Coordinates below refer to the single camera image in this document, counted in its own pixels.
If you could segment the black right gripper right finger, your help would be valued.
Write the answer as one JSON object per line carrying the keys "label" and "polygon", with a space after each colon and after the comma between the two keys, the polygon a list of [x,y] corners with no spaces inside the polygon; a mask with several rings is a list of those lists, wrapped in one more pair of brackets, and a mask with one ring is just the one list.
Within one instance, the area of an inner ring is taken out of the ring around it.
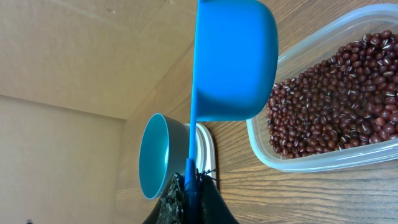
{"label": "black right gripper right finger", "polygon": [[197,174],[200,188],[200,205],[202,223],[206,224],[238,224],[223,200],[214,178],[210,176],[213,170]]}

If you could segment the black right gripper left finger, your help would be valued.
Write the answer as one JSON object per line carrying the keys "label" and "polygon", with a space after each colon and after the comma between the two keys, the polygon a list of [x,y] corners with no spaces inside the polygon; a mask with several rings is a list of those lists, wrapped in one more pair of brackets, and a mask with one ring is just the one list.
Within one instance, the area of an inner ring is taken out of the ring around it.
{"label": "black right gripper left finger", "polygon": [[184,208],[184,175],[174,173],[143,224],[182,224]]}

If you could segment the white digital kitchen scale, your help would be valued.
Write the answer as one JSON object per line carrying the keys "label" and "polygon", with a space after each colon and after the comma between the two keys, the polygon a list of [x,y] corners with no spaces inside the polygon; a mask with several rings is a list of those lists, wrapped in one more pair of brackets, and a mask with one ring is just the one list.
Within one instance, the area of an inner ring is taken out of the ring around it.
{"label": "white digital kitchen scale", "polygon": [[196,167],[198,171],[206,172],[217,185],[215,145],[209,130],[201,123],[196,123]]}

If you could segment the blue plastic measuring scoop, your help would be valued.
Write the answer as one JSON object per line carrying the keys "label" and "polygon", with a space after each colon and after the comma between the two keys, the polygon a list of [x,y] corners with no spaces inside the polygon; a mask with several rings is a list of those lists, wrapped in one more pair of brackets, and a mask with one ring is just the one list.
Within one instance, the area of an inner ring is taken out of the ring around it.
{"label": "blue plastic measuring scoop", "polygon": [[279,53],[271,10],[260,1],[197,3],[190,108],[189,154],[184,183],[184,222],[198,223],[196,123],[242,121],[268,101]]}

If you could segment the red adzuki beans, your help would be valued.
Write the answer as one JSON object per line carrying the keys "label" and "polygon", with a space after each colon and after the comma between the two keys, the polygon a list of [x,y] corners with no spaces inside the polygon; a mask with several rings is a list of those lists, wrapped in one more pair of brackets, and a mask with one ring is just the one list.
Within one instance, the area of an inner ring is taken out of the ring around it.
{"label": "red adzuki beans", "polygon": [[269,144],[288,159],[397,137],[397,35],[365,34],[297,77],[266,104]]}

